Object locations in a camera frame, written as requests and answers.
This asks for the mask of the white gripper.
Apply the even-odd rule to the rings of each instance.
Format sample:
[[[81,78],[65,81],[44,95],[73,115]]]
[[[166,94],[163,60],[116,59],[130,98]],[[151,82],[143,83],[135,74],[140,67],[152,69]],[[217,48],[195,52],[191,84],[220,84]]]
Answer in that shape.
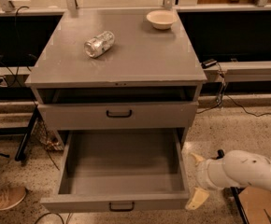
[[[196,167],[196,180],[199,187],[194,188],[193,195],[187,202],[185,208],[187,210],[196,210],[209,197],[209,192],[206,189],[225,189],[231,187],[231,179],[223,171],[222,159],[206,160],[203,156],[196,153],[191,153]]]

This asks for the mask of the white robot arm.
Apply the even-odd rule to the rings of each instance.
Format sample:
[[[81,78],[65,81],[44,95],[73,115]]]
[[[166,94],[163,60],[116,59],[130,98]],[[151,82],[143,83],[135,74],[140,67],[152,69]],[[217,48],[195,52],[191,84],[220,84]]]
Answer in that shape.
[[[195,153],[191,155],[198,186],[185,206],[187,210],[199,208],[211,190],[252,186],[271,191],[271,160],[263,155],[243,150],[229,151],[216,160]]]

